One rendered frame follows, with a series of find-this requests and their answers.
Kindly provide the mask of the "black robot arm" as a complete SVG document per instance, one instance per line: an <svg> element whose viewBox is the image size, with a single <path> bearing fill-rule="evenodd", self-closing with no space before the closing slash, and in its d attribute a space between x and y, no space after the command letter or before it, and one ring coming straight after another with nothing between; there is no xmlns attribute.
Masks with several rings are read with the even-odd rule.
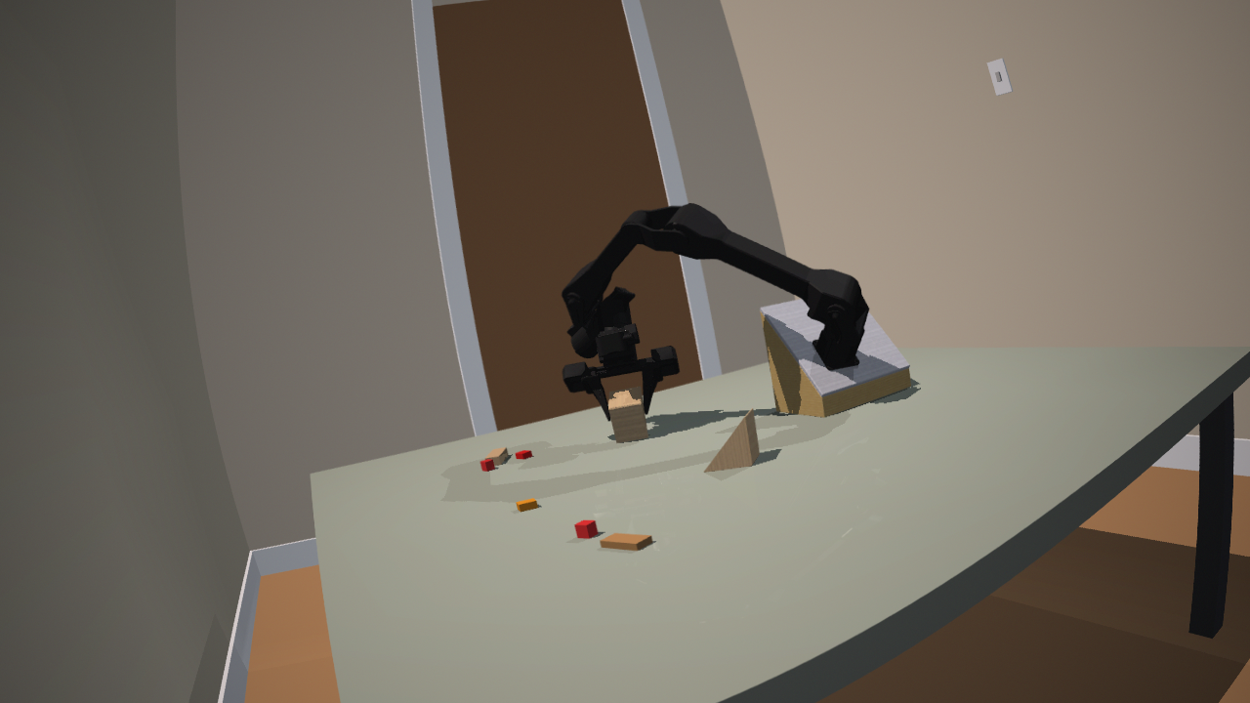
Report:
<svg viewBox="0 0 1250 703"><path fill-rule="evenodd" d="M638 244L650 246L652 251L672 251L696 260L719 259L801 298L810 306L808 316L824 323L824 330L818 334L818 340L812 340L812 346L825 367L831 372L860 364L856 353L869 306L862 300L855 276L835 269L802 266L798 260L735 234L712 213L692 203L631 213L598 259L580 269L562 289L568 316L572 321L566 333L580 357L598 355L604 363L602 357L618 352L631 349L635 355L634 346L640 338L638 323L631 324L629 301L638 295L615 286L602 299L602 291L610 284L612 271ZM615 323L628 325L600 336L600 329Z"/></svg>

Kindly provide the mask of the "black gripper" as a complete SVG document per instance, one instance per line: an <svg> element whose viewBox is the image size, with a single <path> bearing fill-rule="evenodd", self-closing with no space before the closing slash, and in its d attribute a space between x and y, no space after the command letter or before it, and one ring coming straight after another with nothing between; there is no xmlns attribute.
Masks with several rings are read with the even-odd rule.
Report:
<svg viewBox="0 0 1250 703"><path fill-rule="evenodd" d="M619 329L625 325L628 324L610 324L600 329L599 334L600 336L605 336L619 331ZM602 407L605 417L610 420L605 389L602 383L600 383L600 379L642 372L644 409L645 415L648 415L648 412L650 412L652 389L658 387L658 383L662 380L662 377L670 377L680 373L676 349L672 346L651 349L651 357L642 357L642 359L638 359L638 346L634 346L634 357L631 354L631 349L629 352L618 352L618 354L602 357L602 367L588 367L585 362L562 367L562 382L565 382L568 392L586 392L586 394L596 397L600 407Z"/></svg>

